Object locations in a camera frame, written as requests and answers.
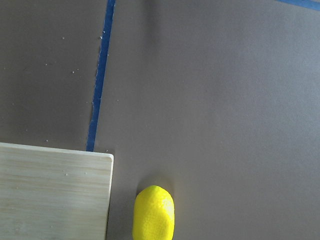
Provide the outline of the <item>wooden cutting board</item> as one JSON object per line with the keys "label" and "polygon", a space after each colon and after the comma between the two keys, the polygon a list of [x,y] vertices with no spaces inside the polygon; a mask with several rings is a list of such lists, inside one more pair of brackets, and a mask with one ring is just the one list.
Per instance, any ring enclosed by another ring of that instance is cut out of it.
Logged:
{"label": "wooden cutting board", "polygon": [[104,240],[113,165],[109,153],[1,143],[1,239]]}

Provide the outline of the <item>yellow lemon right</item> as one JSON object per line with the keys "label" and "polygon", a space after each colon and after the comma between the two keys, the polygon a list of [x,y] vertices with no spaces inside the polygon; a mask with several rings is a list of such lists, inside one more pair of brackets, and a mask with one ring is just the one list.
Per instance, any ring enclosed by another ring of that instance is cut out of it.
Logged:
{"label": "yellow lemon right", "polygon": [[171,240],[175,229],[175,204],[171,194],[158,185],[143,189],[133,208],[134,240]]}

